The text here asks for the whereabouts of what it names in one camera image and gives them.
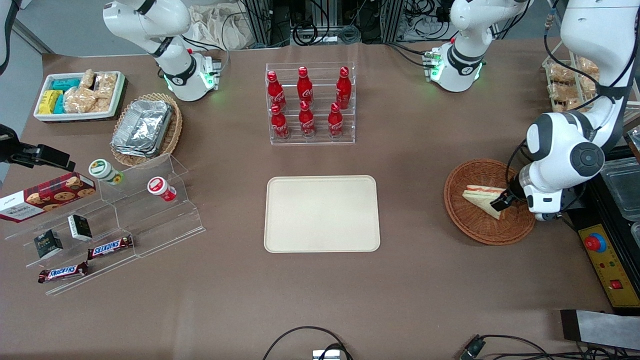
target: small black box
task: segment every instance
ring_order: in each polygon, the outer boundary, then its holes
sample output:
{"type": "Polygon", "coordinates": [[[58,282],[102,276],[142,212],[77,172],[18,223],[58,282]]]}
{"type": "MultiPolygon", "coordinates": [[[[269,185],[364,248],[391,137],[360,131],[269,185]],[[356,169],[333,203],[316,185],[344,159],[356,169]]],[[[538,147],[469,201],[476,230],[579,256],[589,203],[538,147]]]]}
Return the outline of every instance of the small black box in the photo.
{"type": "Polygon", "coordinates": [[[36,243],[36,249],[38,249],[40,259],[49,258],[62,251],[62,241],[60,241],[58,233],[53,230],[48,230],[46,233],[33,239],[33,241],[36,243]]]}
{"type": "Polygon", "coordinates": [[[71,236],[74,239],[89,241],[93,236],[91,236],[91,229],[89,228],[89,221],[85,217],[81,217],[80,215],[70,215],[69,218],[69,227],[71,228],[71,236]]]}

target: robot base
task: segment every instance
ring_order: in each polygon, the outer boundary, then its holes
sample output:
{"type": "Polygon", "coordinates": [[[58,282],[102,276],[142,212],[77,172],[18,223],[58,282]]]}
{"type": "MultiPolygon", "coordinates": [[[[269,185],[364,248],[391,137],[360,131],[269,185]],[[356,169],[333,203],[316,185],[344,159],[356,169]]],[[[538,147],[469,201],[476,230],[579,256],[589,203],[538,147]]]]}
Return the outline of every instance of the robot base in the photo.
{"type": "Polygon", "coordinates": [[[480,76],[482,63],[475,70],[469,67],[467,75],[460,75],[447,58],[451,46],[451,43],[446,43],[441,47],[434,47],[422,55],[422,63],[425,66],[424,75],[427,77],[427,81],[433,81],[447,91],[463,92],[470,88],[471,84],[480,76]]]}
{"type": "Polygon", "coordinates": [[[211,57],[202,56],[201,54],[192,54],[196,60],[196,71],[184,83],[184,85],[171,84],[169,79],[164,77],[169,90],[182,101],[196,101],[206,95],[208,92],[218,88],[218,80],[220,78],[220,70],[214,69],[211,57]]]}

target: snickers bar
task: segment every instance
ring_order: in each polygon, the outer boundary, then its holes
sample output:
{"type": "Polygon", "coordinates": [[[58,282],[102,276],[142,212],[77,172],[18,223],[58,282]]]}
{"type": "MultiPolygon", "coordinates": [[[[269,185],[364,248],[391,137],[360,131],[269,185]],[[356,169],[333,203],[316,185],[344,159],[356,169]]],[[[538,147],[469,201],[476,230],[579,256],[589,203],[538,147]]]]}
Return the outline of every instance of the snickers bar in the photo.
{"type": "Polygon", "coordinates": [[[55,270],[42,270],[38,275],[38,282],[44,284],[45,282],[55,281],[59,279],[69,279],[72,277],[86,276],[89,274],[89,264],[85,261],[74,266],[67,266],[66,268],[59,268],[55,270]]]}
{"type": "Polygon", "coordinates": [[[124,249],[126,247],[133,246],[133,237],[131,235],[125,236],[121,239],[117,239],[116,241],[112,241],[110,243],[106,243],[102,246],[98,246],[95,249],[87,250],[87,260],[91,260],[98,256],[109,254],[110,252],[114,252],[116,250],[124,249]]]}

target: yellow control panel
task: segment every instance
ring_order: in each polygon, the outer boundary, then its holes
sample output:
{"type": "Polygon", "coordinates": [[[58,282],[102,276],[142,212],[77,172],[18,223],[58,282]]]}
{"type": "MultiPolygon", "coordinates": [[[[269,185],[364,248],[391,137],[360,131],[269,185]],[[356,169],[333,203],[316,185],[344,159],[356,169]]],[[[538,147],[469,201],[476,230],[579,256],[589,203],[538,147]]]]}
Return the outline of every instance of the yellow control panel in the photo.
{"type": "Polygon", "coordinates": [[[582,229],[579,234],[611,305],[640,307],[640,299],[620,264],[620,259],[611,246],[602,224],[582,229]]]}

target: white tray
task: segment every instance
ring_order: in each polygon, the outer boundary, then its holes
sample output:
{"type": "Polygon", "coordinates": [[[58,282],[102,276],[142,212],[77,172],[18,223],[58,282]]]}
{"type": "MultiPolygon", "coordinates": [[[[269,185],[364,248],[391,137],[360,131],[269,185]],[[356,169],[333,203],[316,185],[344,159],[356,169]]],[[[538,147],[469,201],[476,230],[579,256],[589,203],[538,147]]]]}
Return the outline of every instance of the white tray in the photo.
{"type": "Polygon", "coordinates": [[[376,181],[360,176],[274,177],[267,185],[269,252],[370,252],[380,246],[376,181]]]}
{"type": "Polygon", "coordinates": [[[33,109],[33,116],[42,122],[81,122],[81,121],[94,121],[104,118],[109,118],[115,115],[118,109],[118,103],[120,102],[120,96],[122,95],[122,88],[124,87],[125,76],[120,71],[98,71],[98,72],[110,72],[118,76],[116,80],[116,87],[113,90],[113,96],[111,97],[111,104],[108,111],[102,111],[99,113],[84,113],[84,114],[39,114],[38,107],[42,101],[42,96],[46,90],[51,89],[51,83],[57,79],[70,79],[70,78],[82,78],[84,72],[70,72],[67,74],[51,74],[47,75],[44,80],[44,85],[40,89],[40,95],[38,96],[38,102],[33,109]]]}

